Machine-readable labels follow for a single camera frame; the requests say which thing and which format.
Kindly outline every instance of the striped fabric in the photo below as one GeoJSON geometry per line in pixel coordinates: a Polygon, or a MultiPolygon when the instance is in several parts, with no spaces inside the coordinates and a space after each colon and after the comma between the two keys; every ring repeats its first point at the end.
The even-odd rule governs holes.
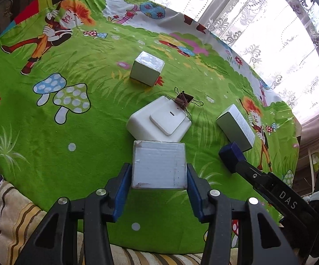
{"type": "MultiPolygon", "coordinates": [[[[26,241],[46,212],[23,196],[11,183],[0,182],[0,263],[14,265],[26,241]]],[[[78,265],[85,265],[83,234],[78,232],[78,265]]],[[[111,245],[115,265],[199,265],[202,254],[158,254],[111,245]]],[[[237,250],[230,264],[237,264],[237,250]]]]}

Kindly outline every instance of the silver bolt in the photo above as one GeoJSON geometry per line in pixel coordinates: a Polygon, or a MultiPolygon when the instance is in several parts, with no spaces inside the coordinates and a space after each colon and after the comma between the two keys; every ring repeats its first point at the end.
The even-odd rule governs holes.
{"type": "Polygon", "coordinates": [[[61,197],[58,200],[58,203],[61,204],[61,205],[66,204],[67,202],[68,202],[68,200],[67,200],[66,197],[61,197]]]}
{"type": "Polygon", "coordinates": [[[97,195],[105,195],[107,193],[107,191],[104,189],[104,188],[101,188],[101,189],[98,189],[96,192],[95,192],[97,195]]]}
{"type": "Polygon", "coordinates": [[[212,196],[219,196],[221,193],[217,189],[210,190],[210,194],[212,196]]]}
{"type": "Polygon", "coordinates": [[[259,201],[255,197],[249,198],[249,202],[254,205],[259,203],[259,201]]]}

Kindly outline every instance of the round table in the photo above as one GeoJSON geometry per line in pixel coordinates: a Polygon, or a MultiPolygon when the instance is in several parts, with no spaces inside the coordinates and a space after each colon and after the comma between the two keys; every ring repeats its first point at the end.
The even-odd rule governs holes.
{"type": "MultiPolygon", "coordinates": [[[[44,210],[60,196],[86,197],[132,162],[130,115],[175,98],[175,87],[204,102],[188,108],[187,162],[231,198],[258,197],[278,220],[218,158],[229,141],[215,120],[232,104],[253,117],[248,162],[291,185],[298,143],[290,108],[205,27],[147,0],[35,0],[9,26],[0,37],[0,173],[44,210]],[[153,87],[129,78],[142,51],[165,61],[153,87]]],[[[175,190],[130,190],[108,225],[111,243],[160,253],[202,252],[207,228],[186,191],[175,190]]]]}

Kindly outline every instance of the red hair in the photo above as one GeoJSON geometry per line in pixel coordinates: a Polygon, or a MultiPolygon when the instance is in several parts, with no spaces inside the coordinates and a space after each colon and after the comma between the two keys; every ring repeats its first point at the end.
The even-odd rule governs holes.
{"type": "Polygon", "coordinates": [[[258,115],[262,116],[260,108],[258,108],[255,103],[252,101],[252,99],[248,97],[243,97],[242,106],[244,109],[248,112],[255,112],[258,115]]]}
{"type": "Polygon", "coordinates": [[[60,7],[74,12],[86,26],[95,25],[95,20],[91,17],[91,11],[80,0],[64,0],[60,7]]]}

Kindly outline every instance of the tablecloth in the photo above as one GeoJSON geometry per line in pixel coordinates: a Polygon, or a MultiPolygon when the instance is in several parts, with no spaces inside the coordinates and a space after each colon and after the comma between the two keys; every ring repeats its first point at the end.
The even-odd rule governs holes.
{"type": "MultiPolygon", "coordinates": [[[[278,220],[218,158],[229,141],[215,120],[235,104],[256,133],[248,162],[291,185],[298,143],[290,108],[204,26],[148,0],[35,0],[15,18],[0,37],[0,173],[43,210],[60,196],[83,198],[132,161],[130,115],[175,97],[175,87],[204,102],[188,108],[187,162],[231,198],[256,196],[278,220]],[[142,51],[165,61],[154,87],[129,78],[142,51]]],[[[207,228],[186,192],[172,190],[131,190],[108,225],[113,244],[177,254],[202,252],[207,228]]],[[[236,247],[235,221],[232,232],[236,247]]]]}

